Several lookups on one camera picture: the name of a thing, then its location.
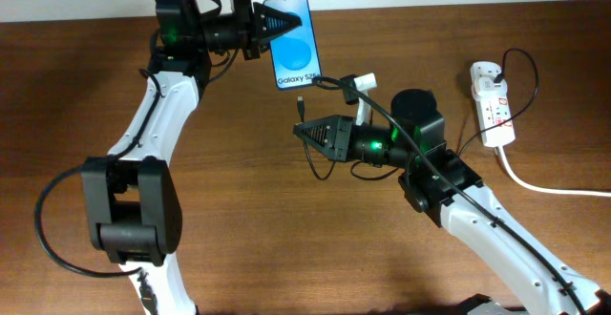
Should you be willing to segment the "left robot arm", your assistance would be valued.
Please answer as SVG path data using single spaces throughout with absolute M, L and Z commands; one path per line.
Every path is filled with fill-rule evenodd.
M 145 95 L 123 137 L 81 171 L 92 246 L 119 265 L 147 314 L 196 314 L 179 271 L 182 212 L 169 171 L 188 117 L 214 81 L 212 54 L 251 60 L 301 19 L 252 0 L 207 12 L 197 0 L 155 0 L 158 29 L 142 70 Z

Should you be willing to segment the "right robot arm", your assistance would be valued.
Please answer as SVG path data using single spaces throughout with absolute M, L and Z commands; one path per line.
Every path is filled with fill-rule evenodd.
M 411 207 L 474 251 L 528 313 L 609 313 L 609 292 L 541 244 L 447 147 L 432 92 L 404 90 L 380 114 L 388 127 L 331 115 L 302 121 L 293 133 L 331 161 L 400 169 L 398 182 Z

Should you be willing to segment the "blue screen Samsung smartphone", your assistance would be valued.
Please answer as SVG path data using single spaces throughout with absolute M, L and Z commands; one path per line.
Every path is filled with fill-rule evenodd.
M 270 8 L 298 16 L 302 25 L 270 42 L 274 81 L 281 90 L 310 86 L 321 75 L 308 0 L 264 0 Z

